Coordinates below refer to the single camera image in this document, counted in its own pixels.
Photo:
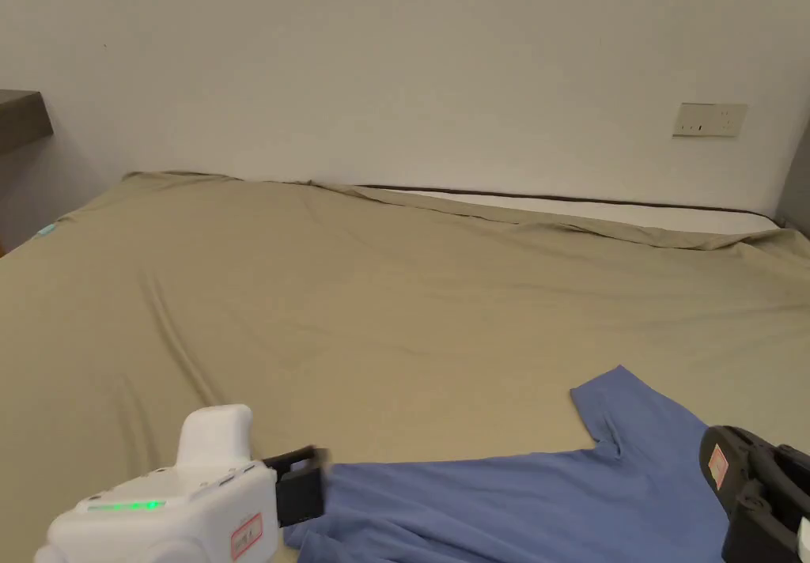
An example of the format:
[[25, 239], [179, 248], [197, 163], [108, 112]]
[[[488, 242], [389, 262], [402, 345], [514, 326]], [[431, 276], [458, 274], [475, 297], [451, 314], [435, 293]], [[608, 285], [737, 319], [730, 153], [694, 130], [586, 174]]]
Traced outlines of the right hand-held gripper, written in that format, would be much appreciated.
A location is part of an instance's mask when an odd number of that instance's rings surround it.
[[729, 518], [726, 562], [807, 562], [809, 457], [742, 428], [709, 427], [699, 466]]

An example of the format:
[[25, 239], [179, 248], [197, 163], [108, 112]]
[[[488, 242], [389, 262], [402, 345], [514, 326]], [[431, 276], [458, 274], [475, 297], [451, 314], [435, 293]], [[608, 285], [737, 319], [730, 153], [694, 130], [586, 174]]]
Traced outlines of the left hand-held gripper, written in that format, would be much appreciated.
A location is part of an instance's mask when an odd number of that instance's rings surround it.
[[176, 462], [80, 500], [37, 562], [270, 562], [283, 528], [324, 514], [327, 450], [252, 456], [252, 411], [196, 410]]

